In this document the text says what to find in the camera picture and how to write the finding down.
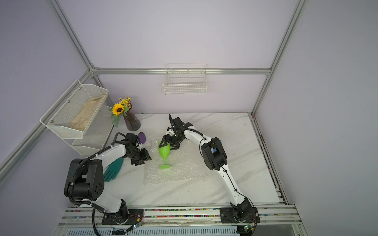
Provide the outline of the clear bubble wrap sheet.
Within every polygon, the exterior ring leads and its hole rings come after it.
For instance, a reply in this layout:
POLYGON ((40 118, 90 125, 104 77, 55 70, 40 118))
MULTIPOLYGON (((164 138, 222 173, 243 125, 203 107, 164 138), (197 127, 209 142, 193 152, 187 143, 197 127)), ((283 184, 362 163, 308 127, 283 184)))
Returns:
POLYGON ((171 151, 166 160, 158 152, 158 143, 159 140, 146 142, 151 160, 144 164, 144 185, 193 180, 210 175, 198 146, 193 142, 184 140, 180 148, 171 151))

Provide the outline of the green plastic wine glass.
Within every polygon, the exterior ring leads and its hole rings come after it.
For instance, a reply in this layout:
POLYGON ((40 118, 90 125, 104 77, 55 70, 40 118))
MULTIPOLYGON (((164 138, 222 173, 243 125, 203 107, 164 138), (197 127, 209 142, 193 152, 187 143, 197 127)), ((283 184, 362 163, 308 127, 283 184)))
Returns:
POLYGON ((170 143, 167 143, 166 141, 161 141, 159 146, 158 146, 158 152, 160 156, 163 158, 163 165, 160 165, 160 169, 169 169, 171 168, 170 165, 166 164, 166 159, 168 158, 171 150, 171 145, 170 143))

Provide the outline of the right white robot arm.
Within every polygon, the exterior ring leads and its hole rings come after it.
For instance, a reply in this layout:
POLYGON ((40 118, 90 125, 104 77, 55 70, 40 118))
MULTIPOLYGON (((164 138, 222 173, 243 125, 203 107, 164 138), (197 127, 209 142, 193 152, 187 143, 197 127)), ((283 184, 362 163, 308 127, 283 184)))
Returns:
POLYGON ((160 168, 164 169, 170 167, 169 165, 166 165, 166 159, 171 151, 180 148, 181 143, 185 139, 192 141, 198 146, 199 153, 203 158, 205 166, 209 170, 218 173, 231 197, 230 207, 226 208, 230 211, 231 216, 227 216, 224 212, 221 218, 230 223, 259 223, 257 209, 253 202, 241 192, 240 188, 238 188, 237 183, 230 172, 227 155, 222 146, 221 140, 217 137, 211 138, 204 135, 195 129, 191 123, 184 123, 178 117, 172 118, 171 115, 168 117, 171 127, 167 129, 158 146, 159 154, 163 158, 163 165, 161 165, 160 168))

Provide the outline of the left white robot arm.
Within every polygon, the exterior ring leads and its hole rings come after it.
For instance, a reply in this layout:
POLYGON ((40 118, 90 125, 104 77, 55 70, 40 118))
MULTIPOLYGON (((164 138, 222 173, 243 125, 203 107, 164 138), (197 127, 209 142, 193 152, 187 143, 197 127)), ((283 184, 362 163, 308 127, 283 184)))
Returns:
POLYGON ((131 165, 143 165, 150 160, 148 151, 143 148, 145 138, 132 133, 118 132, 111 145, 84 158, 70 163, 64 195, 73 205, 89 205, 104 214, 104 219, 115 224, 124 224, 131 214, 125 200, 115 197, 105 188, 105 181, 114 179, 128 158, 131 165))

